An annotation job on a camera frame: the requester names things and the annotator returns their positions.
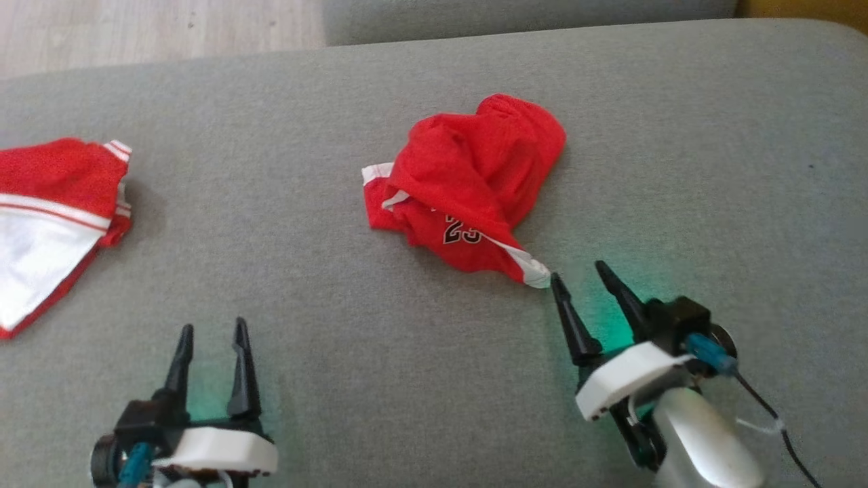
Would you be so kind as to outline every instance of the blue cable connector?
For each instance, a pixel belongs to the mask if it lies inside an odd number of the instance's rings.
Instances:
[[[700,333],[687,336],[687,351],[696,359],[710,365],[724,376],[735,376],[739,371],[739,361],[728,355],[720,344]]]
[[[137,488],[148,477],[151,469],[151,461],[154,460],[154,447],[145,442],[140,442],[129,451],[127,464],[123,466],[118,488]]]

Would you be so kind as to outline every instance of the gray sofa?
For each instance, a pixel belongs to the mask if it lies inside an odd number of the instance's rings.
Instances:
[[[826,486],[868,479],[868,38],[800,20],[641,24],[70,71],[0,85],[0,144],[133,148],[134,227],[0,345],[4,488],[84,487],[96,438],[197,328],[191,411],[220,415],[247,318],[279,472],[253,486],[648,486],[582,421],[548,291],[371,231],[366,165],[411,125],[509,93],[568,148],[517,239],[608,346],[606,259],[735,338]],[[766,422],[735,384],[728,417]],[[771,486],[802,477],[743,431]]]
[[[330,45],[733,16],[737,0],[323,0]]]

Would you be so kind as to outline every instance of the number 23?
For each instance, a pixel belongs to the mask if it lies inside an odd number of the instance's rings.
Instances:
[[[455,220],[455,217],[446,215],[446,223],[450,225],[446,228],[446,232],[443,234],[443,244],[454,244],[461,240],[470,244],[477,244],[483,238],[475,228],[467,228],[467,230],[464,231],[461,230],[464,222]]]

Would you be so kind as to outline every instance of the red and white fabric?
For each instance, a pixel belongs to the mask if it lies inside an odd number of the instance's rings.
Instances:
[[[362,169],[368,221],[462,271],[500,271],[547,287],[551,273],[512,229],[533,208],[565,142],[548,111],[502,94],[474,115],[424,119],[395,162]]]
[[[60,300],[129,230],[130,149],[61,139],[0,151],[0,339]]]

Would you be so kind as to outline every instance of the white trim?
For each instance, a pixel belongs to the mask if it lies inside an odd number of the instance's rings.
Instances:
[[[111,145],[110,142],[107,142],[107,143],[103,144],[102,146],[104,148],[108,149],[109,151],[111,151],[111,154],[115,155],[115,157],[117,159],[119,159],[123,162],[129,162],[129,155],[127,153],[121,151],[120,149],[116,148],[115,146]]]
[[[112,139],[110,144],[114,145],[116,148],[120,149],[121,151],[123,151],[127,154],[130,154],[133,152],[133,149],[130,149],[128,145],[124,144],[123,142],[118,141],[117,139]]]
[[[483,234],[485,239],[497,244],[510,255],[513,261],[524,271],[523,281],[525,285],[533,288],[548,288],[551,285],[551,272],[540,261],[535,260],[527,251],[495,241]]]
[[[394,207],[396,203],[400,203],[404,200],[407,200],[408,198],[410,198],[409,193],[405,192],[404,190],[398,190],[398,192],[394,196],[392,196],[392,198],[383,201],[383,208],[391,212],[392,207]]]
[[[105,219],[99,215],[91,214],[90,212],[81,210],[80,208],[70,207],[69,205],[63,205],[62,203],[54,201],[41,200],[31,196],[0,193],[0,205],[3,204],[15,207],[25,207],[19,208],[21,210],[37,210],[49,214],[58,214],[63,217],[68,217],[73,221],[83,222],[103,230],[108,229],[109,224],[111,223],[110,219]]]
[[[362,179],[365,185],[377,178],[388,178],[391,175],[391,169],[395,167],[394,162],[383,162],[380,164],[372,164],[362,168]]]

